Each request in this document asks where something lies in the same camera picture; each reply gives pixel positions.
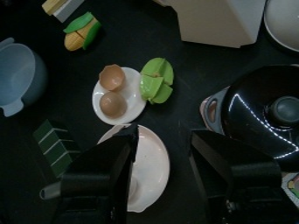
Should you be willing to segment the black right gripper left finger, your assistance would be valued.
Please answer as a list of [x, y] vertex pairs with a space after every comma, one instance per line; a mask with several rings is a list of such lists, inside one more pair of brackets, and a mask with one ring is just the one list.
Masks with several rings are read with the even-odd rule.
[[127, 201], [139, 128], [130, 124], [86, 150], [41, 196], [59, 199], [51, 224], [127, 224]]

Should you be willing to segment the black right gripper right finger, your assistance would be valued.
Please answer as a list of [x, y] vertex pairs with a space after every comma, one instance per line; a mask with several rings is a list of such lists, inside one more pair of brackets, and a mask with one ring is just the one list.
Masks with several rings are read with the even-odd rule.
[[278, 162], [209, 130], [191, 133], [190, 160], [207, 224], [299, 224]]

